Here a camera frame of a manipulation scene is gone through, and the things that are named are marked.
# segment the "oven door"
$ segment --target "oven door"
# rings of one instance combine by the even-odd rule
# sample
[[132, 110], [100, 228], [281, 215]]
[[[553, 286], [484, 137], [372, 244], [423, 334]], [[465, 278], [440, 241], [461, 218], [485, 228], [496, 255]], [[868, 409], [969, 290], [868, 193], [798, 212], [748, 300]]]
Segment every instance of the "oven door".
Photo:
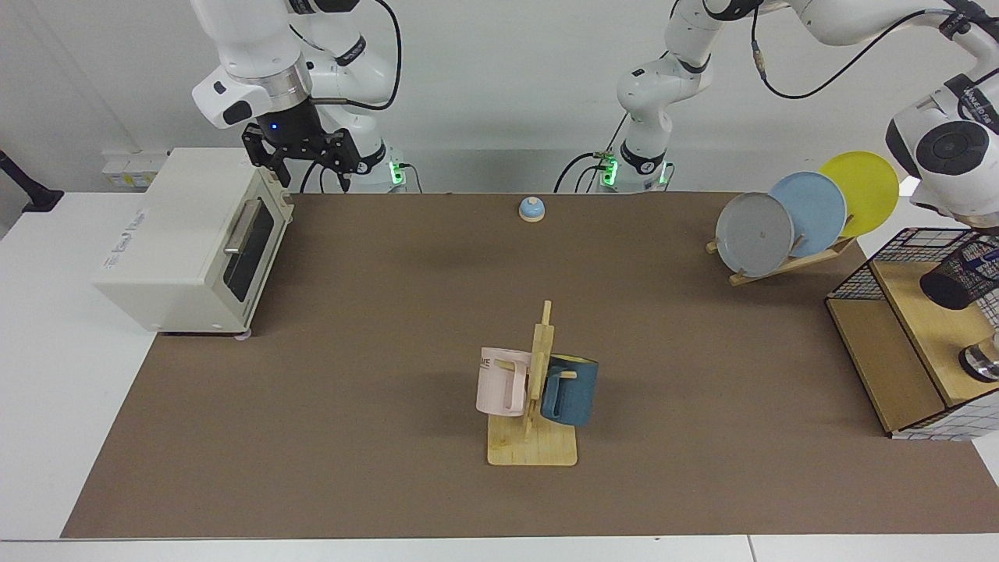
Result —
[[226, 257], [216, 285], [216, 292], [232, 303], [247, 328], [286, 226], [271, 190], [257, 176], [223, 248]]

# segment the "blue mug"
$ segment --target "blue mug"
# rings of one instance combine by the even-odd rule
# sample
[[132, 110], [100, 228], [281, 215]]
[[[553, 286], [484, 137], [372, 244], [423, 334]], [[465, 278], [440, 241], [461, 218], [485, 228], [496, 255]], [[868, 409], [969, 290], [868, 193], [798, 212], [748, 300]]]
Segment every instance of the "blue mug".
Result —
[[541, 415], [555, 423], [586, 425], [596, 393], [596, 368], [596, 361], [552, 355], [541, 397]]

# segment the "plate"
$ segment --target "plate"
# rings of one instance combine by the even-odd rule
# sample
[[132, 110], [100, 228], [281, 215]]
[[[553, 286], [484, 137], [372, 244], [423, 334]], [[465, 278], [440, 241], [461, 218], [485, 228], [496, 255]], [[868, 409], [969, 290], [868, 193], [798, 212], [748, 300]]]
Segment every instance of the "plate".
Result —
[[766, 193], [732, 199], [715, 228], [718, 255], [735, 273], [763, 277], [780, 269], [794, 243], [791, 216]]
[[847, 152], [826, 162], [818, 170], [836, 182], [846, 197], [847, 213], [853, 218], [842, 236], [867, 234], [884, 224], [898, 203], [898, 174], [891, 164], [873, 152]]
[[846, 224], [846, 198], [836, 182], [818, 172], [798, 172], [777, 182], [770, 196], [780, 201], [794, 223], [792, 258], [805, 258], [835, 244]]

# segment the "white wall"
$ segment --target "white wall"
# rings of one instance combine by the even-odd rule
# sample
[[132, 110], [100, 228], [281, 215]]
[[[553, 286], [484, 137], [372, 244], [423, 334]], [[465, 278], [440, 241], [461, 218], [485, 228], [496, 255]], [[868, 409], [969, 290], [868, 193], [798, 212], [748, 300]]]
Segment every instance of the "white wall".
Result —
[[[999, 0], [980, 0], [999, 15]], [[383, 119], [434, 191], [550, 189], [567, 157], [606, 144], [617, 77], [658, 56], [671, 0], [395, 0], [406, 39], [401, 98]], [[374, 2], [371, 42], [394, 50]], [[891, 116], [971, 59], [929, 29], [902, 32], [811, 100], [759, 83], [748, 21], [719, 39], [711, 89], [674, 106], [669, 158], [682, 189], [762, 190], [839, 152], [880, 152]], [[771, 80], [801, 91], [856, 52], [815, 42], [789, 10], [760, 22]], [[107, 189], [102, 150], [239, 145], [198, 113], [191, 87], [217, 65], [184, 0], [0, 2], [0, 146], [43, 183]], [[0, 231], [23, 196], [0, 178]]]

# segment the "white toaster oven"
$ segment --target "white toaster oven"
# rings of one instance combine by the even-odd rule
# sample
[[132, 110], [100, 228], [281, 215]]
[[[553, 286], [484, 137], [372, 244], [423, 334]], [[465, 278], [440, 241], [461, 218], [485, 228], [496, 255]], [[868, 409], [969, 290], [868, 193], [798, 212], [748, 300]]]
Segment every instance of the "white toaster oven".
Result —
[[93, 284], [150, 331], [246, 332], [292, 221], [287, 198], [241, 148], [178, 148]]

